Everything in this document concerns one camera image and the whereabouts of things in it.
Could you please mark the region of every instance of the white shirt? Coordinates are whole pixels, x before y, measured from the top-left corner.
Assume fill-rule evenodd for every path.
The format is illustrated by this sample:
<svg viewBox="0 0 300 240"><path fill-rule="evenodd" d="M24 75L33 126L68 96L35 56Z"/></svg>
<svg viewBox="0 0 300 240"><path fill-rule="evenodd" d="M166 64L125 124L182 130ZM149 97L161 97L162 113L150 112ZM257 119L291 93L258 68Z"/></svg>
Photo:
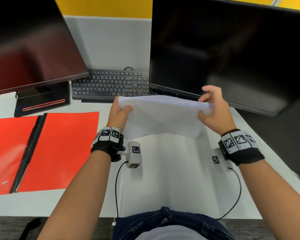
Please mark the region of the white shirt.
<svg viewBox="0 0 300 240"><path fill-rule="evenodd" d="M207 240L199 233L184 226L172 225L157 227L144 232L136 240Z"/></svg>

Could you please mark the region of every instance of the forearm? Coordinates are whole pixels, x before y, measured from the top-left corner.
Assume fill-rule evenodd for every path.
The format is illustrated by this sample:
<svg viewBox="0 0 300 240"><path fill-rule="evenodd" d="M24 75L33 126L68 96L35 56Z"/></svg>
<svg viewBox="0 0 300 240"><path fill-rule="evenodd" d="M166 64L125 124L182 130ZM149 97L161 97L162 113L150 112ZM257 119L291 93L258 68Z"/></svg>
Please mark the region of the forearm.
<svg viewBox="0 0 300 240"><path fill-rule="evenodd" d="M64 191L38 239L91 238L106 194L110 165L107 153L91 153Z"/></svg>
<svg viewBox="0 0 300 240"><path fill-rule="evenodd" d="M265 161L239 165L261 216L277 239L300 239L300 195Z"/></svg>

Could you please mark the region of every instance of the black monitor screen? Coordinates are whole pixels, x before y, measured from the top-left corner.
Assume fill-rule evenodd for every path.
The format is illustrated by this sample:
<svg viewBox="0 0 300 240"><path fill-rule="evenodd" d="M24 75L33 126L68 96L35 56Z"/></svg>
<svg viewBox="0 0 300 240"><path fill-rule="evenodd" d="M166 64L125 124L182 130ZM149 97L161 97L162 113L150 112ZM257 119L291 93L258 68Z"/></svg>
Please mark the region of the black monitor screen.
<svg viewBox="0 0 300 240"><path fill-rule="evenodd" d="M55 0L0 0L0 94L85 75Z"/></svg>
<svg viewBox="0 0 300 240"><path fill-rule="evenodd" d="M150 85L278 113L300 97L300 12L226 0L153 0Z"/></svg>

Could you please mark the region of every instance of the hand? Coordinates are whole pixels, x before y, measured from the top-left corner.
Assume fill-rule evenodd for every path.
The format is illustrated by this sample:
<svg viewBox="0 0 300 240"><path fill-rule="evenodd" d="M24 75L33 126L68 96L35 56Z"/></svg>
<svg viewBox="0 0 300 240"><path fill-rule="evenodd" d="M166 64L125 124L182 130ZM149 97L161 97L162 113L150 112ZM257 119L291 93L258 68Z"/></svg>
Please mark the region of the hand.
<svg viewBox="0 0 300 240"><path fill-rule="evenodd" d="M213 109L210 115L206 115L202 111L199 111L198 119L220 136L232 129L236 129L229 105L222 98L221 88L204 86L202 87L202 90L208 93L202 95L198 101L213 103Z"/></svg>
<svg viewBox="0 0 300 240"><path fill-rule="evenodd" d="M121 130L121 133L123 133L128 115L132 110L133 108L130 105L125 106L124 109L121 110L119 96L116 96L110 109L107 127L117 127Z"/></svg>

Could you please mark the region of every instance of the keyboard key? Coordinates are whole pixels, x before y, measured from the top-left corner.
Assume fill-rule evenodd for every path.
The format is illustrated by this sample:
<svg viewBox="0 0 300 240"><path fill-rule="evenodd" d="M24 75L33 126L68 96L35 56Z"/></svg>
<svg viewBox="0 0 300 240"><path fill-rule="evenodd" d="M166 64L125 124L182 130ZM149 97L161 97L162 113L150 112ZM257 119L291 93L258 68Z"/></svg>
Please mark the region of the keyboard key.
<svg viewBox="0 0 300 240"><path fill-rule="evenodd" d="M111 92L90 92L90 95L94 96L112 96Z"/></svg>

